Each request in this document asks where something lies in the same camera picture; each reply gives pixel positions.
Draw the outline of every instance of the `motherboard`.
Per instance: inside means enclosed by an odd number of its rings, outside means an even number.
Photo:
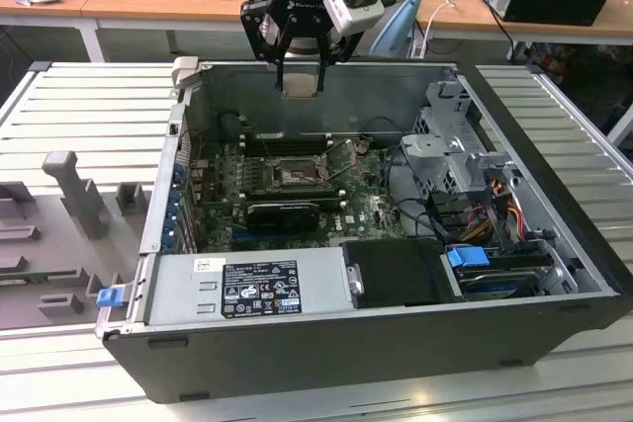
[[[322,153],[269,141],[249,150],[225,143],[195,182],[206,252],[338,246],[403,237],[385,194],[385,149],[341,138]]]

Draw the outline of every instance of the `black plastic cover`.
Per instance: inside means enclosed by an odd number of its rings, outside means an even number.
[[[360,270],[357,308],[454,301],[440,253],[429,239],[376,239],[342,244],[346,266]]]

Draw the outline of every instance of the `robotic arm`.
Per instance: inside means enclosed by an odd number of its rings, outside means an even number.
[[[316,90],[323,90],[325,69],[345,62],[385,12],[397,0],[267,0],[244,2],[241,22],[255,57],[277,65],[275,87],[283,90],[284,57],[287,52],[318,54]],[[274,43],[268,42],[260,27],[268,14],[278,27]],[[330,31],[341,36],[332,43]]]

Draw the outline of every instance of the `white cable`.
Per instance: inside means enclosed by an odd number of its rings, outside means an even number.
[[[428,24],[426,24],[426,31],[424,32],[424,38],[422,39],[422,50],[419,53],[420,59],[424,59],[424,56],[426,55],[426,48],[428,46],[428,33],[431,30],[431,25],[433,24],[433,20],[435,19],[435,16],[440,10],[448,6],[456,8],[456,5],[452,3],[450,0],[444,0],[444,3],[442,5],[437,6],[435,11],[431,15],[431,18],[428,19]]]
[[[440,6],[438,6],[435,9],[435,11],[432,13],[431,18],[428,19],[428,24],[426,25],[426,31],[424,32],[424,38],[422,39],[422,49],[421,49],[421,51],[419,53],[419,58],[420,59],[424,59],[424,56],[426,55],[426,48],[427,48],[427,45],[428,45],[428,33],[431,30],[431,24],[433,23],[433,20],[435,19],[435,16],[437,15],[437,13],[440,10],[442,10],[444,7],[447,7],[447,6],[451,6],[454,9],[457,8],[457,6],[453,2],[451,2],[450,0],[444,0],[444,3],[442,5],[440,5]]]

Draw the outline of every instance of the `warning label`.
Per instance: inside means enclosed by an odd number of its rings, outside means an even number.
[[[224,318],[301,313],[297,261],[226,264],[222,287]]]

